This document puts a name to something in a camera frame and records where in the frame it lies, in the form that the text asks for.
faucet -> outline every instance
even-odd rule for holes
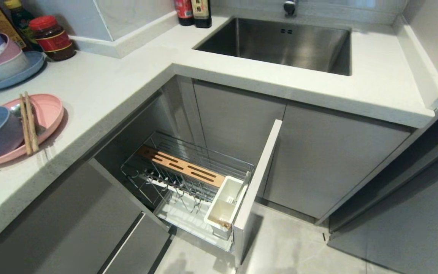
[[[286,0],[283,2],[283,9],[285,10],[285,17],[293,18],[297,16],[297,5],[299,0]]]

white bowl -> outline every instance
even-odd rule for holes
[[[30,61],[23,52],[0,64],[0,81],[15,76],[30,67]]]

kitchen counter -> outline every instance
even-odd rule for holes
[[[123,59],[78,52],[67,61],[48,63],[31,80],[1,91],[0,104],[24,91],[55,94],[62,99],[66,114],[56,134],[42,144],[36,155],[0,166],[0,232],[75,160],[174,75],[414,128],[424,127],[433,118],[433,111],[424,107],[389,26],[351,26],[352,76],[341,76],[192,49],[230,19],[213,16],[210,29],[176,26]]]

red lid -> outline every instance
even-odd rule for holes
[[[40,16],[30,21],[29,27],[32,30],[48,29],[52,26],[59,24],[57,19],[51,15]]]

blue plate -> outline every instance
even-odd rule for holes
[[[33,74],[37,73],[45,63],[45,58],[40,52],[29,51],[25,52],[25,55],[30,61],[30,67],[13,77],[0,81],[0,89],[7,88],[30,78]]]

